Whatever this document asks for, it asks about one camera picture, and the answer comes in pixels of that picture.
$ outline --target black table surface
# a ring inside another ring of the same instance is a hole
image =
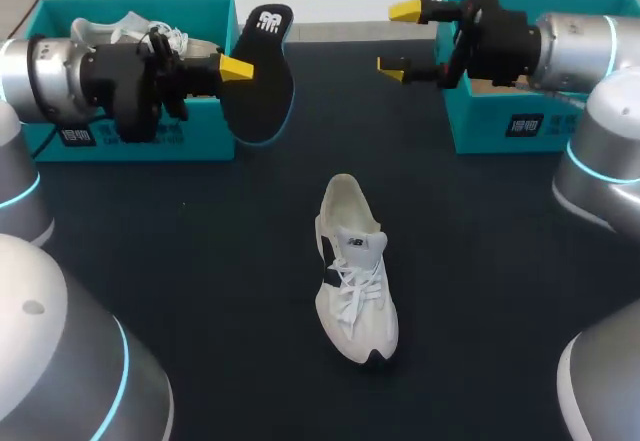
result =
[[[431,51],[290,45],[288,129],[232,163],[40,167],[47,249],[166,369],[173,440],[568,439],[559,356],[640,297],[637,250],[557,206],[558,155],[457,156],[435,88],[375,71]],[[380,372],[315,312],[314,218],[342,172],[390,240],[400,342]]]

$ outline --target shoe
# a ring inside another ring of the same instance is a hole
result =
[[[71,24],[71,39],[89,46],[142,41],[153,49],[147,36],[151,28],[158,28],[159,33],[164,34],[169,40],[171,49],[181,58],[206,58],[218,52],[219,46],[214,43],[189,38],[189,35],[177,28],[172,29],[160,21],[149,21],[133,11],[129,11],[124,18],[113,24],[98,24],[77,18]]]
[[[329,339],[355,363],[389,360],[398,345],[398,314],[382,256],[387,236],[353,176],[329,182],[316,241],[325,266],[316,310]]]

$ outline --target white shoelace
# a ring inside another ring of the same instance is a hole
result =
[[[346,335],[353,338],[353,328],[365,301],[382,296],[382,274],[378,262],[372,270],[351,267],[345,259],[336,259],[330,266],[340,276],[342,284],[338,293],[341,302],[336,306],[334,316],[346,324]]]
[[[169,46],[171,49],[178,53],[178,56],[184,56],[187,53],[187,46],[189,44],[189,35],[183,33],[178,28],[172,28],[167,23],[163,23],[161,21],[151,21],[149,23],[149,30],[151,28],[158,28],[158,33],[164,34],[169,40]],[[118,39],[120,39],[123,35],[130,36],[138,41],[141,41],[145,38],[145,42],[151,48],[151,41],[149,41],[149,37],[147,33],[139,33],[137,31],[129,31],[127,29],[116,29],[111,35],[111,42],[117,43]]]

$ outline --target black insole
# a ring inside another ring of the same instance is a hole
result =
[[[288,6],[258,6],[231,53],[254,66],[253,80],[224,83],[220,96],[229,129],[240,142],[273,140],[289,117],[294,84],[282,43],[291,23],[293,12]]]

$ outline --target black stripe on shoe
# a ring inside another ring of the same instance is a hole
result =
[[[335,269],[329,269],[329,266],[333,264],[336,259],[336,254],[333,252],[333,246],[329,238],[322,238],[322,257],[324,258],[324,277],[323,282],[334,288],[339,288],[342,285],[340,275]]]

